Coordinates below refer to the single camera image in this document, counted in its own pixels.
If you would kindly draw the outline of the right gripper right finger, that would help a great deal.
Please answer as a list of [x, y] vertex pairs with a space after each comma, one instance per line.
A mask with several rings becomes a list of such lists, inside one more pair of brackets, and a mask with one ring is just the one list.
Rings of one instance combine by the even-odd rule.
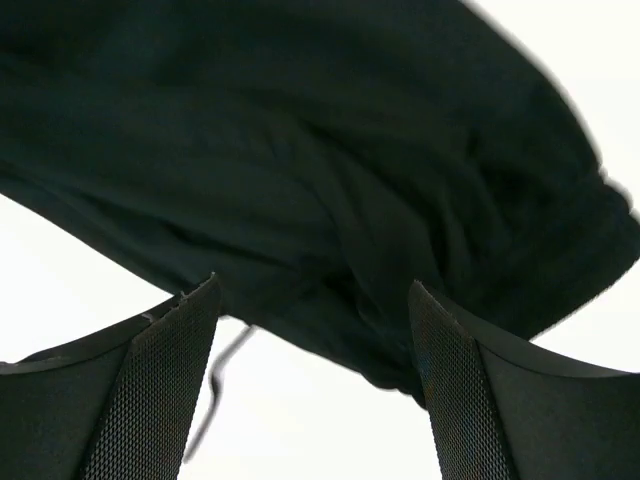
[[638, 374], [541, 348], [420, 282], [408, 303], [443, 478], [638, 479]]

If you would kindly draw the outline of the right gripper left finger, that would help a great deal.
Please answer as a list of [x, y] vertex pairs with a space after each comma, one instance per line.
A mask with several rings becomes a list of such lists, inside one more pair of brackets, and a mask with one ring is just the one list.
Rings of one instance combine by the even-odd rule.
[[220, 300], [210, 277], [147, 312], [2, 363], [2, 478], [177, 478]]

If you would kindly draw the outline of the black shorts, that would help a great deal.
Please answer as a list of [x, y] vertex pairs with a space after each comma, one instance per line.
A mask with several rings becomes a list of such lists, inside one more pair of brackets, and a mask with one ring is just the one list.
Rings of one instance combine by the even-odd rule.
[[639, 258], [568, 102], [460, 1], [5, 1], [1, 191], [417, 403], [414, 281], [530, 339]]

